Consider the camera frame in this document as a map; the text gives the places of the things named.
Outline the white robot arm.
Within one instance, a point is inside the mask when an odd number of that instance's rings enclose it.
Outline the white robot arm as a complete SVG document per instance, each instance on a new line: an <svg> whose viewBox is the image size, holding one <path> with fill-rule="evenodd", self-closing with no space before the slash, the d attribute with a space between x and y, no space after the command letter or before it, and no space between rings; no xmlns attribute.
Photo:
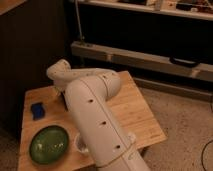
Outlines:
<svg viewBox="0 0 213 171"><path fill-rule="evenodd" d="M121 88L117 72L72 69L61 59L46 71L65 103L98 171L150 171L106 102Z"/></svg>

